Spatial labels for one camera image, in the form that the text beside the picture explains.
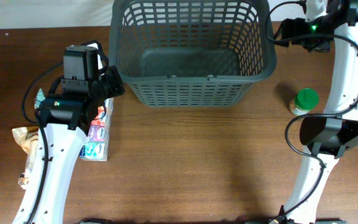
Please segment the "green lid spice jar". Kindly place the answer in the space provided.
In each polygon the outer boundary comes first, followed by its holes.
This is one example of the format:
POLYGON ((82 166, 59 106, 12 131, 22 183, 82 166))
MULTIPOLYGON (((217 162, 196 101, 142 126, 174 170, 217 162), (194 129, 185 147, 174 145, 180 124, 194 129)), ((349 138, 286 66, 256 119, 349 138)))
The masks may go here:
POLYGON ((289 111, 295 116, 308 114, 319 102, 317 92, 310 88, 300 90, 289 104, 289 111))

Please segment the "grey plastic basket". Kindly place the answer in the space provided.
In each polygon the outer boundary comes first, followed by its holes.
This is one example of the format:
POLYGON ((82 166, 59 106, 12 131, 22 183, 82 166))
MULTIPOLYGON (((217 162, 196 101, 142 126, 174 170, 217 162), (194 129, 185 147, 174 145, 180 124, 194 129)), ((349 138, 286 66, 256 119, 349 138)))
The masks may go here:
POLYGON ((118 0, 109 61, 151 107, 225 107, 267 79, 277 57, 267 0, 118 0))

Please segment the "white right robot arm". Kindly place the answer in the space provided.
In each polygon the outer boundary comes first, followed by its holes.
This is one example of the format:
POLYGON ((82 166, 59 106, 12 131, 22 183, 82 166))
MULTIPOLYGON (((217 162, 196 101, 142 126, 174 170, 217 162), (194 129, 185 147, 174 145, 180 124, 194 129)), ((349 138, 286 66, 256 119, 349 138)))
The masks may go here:
POLYGON ((305 110, 302 156, 294 189, 273 223, 315 223, 316 210, 331 171, 344 153, 358 146, 358 1, 301 1, 305 17, 286 19, 269 37, 275 45, 301 45, 313 51, 335 46, 328 101, 322 113, 305 110))

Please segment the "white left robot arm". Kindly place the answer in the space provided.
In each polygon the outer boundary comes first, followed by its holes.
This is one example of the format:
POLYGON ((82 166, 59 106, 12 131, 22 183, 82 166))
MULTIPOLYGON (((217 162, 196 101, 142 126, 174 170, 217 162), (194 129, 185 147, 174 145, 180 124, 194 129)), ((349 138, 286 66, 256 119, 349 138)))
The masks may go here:
POLYGON ((73 169, 91 122, 105 100, 125 92, 117 68, 96 40, 66 47, 57 65, 63 75, 34 111, 39 141, 14 223, 62 223, 73 169))

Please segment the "teal wet wipes packet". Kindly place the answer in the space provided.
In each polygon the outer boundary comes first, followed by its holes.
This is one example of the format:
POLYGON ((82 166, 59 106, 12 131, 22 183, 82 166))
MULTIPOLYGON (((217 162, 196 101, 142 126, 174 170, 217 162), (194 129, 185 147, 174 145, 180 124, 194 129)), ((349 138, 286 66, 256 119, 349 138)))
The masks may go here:
POLYGON ((46 99, 43 90, 40 88, 35 97, 34 108, 37 109, 40 107, 41 103, 46 99))

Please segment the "Kleenex tissue multipack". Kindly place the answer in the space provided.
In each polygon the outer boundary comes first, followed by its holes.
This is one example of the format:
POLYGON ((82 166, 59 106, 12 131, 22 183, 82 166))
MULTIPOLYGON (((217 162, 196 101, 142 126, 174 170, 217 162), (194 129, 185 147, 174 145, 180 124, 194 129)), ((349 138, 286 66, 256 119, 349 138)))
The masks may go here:
POLYGON ((109 148, 109 128, 111 125, 114 98, 108 98, 104 106, 98 108, 98 115, 91 122, 86 144, 79 158, 85 161, 107 161, 109 148))

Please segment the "beige Pantree snack bag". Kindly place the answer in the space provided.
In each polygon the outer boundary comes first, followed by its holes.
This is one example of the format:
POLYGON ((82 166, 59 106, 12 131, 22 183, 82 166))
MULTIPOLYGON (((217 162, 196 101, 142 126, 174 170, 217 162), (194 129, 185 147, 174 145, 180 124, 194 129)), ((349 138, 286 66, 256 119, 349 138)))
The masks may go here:
POLYGON ((29 180, 34 167, 36 149, 39 141, 39 127, 21 127, 12 129, 12 135, 15 142, 24 150, 27 154, 25 163, 25 170, 18 178, 18 184, 24 190, 27 189, 29 180))

